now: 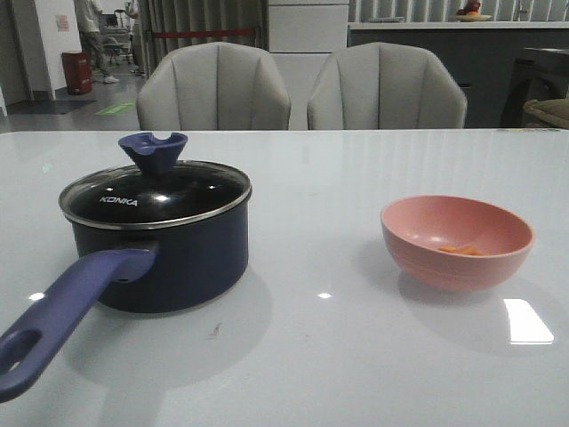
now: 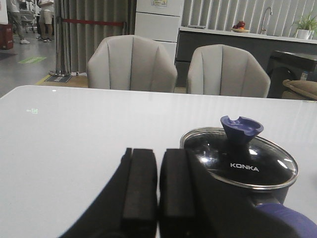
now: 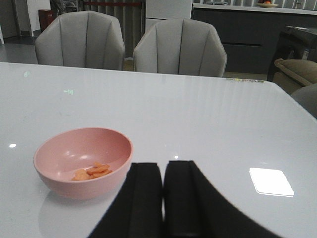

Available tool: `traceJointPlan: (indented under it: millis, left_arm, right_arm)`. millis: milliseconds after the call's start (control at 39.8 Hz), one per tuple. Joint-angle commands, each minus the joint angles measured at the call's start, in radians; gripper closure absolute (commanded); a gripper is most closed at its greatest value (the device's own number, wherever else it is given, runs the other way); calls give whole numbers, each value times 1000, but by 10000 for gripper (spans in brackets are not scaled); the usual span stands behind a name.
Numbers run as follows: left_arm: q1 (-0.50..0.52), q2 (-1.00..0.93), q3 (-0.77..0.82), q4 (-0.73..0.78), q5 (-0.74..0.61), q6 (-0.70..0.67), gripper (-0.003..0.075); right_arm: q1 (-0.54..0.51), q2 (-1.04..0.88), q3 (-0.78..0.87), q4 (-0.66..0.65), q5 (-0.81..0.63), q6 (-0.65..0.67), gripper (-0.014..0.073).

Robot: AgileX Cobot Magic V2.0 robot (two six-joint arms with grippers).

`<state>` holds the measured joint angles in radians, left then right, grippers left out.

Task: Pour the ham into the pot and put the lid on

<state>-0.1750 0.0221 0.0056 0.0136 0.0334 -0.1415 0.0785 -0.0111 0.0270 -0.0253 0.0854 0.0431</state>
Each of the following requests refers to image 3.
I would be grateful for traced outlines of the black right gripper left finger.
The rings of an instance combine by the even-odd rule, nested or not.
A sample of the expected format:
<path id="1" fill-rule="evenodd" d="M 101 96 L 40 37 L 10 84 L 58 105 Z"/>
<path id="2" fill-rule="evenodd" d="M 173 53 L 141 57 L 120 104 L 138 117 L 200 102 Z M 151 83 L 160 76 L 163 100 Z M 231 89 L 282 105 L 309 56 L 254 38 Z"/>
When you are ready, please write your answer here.
<path id="1" fill-rule="evenodd" d="M 132 163 L 90 238 L 162 237 L 162 181 L 156 163 Z"/>

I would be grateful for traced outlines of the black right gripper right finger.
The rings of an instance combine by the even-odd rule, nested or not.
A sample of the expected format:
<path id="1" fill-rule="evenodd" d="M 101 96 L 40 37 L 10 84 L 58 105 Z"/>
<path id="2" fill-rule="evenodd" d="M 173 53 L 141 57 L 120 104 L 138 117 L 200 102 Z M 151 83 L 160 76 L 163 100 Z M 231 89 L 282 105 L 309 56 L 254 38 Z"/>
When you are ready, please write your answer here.
<path id="1" fill-rule="evenodd" d="M 169 238 L 275 238 L 208 181 L 194 161 L 170 161 L 164 182 Z"/>

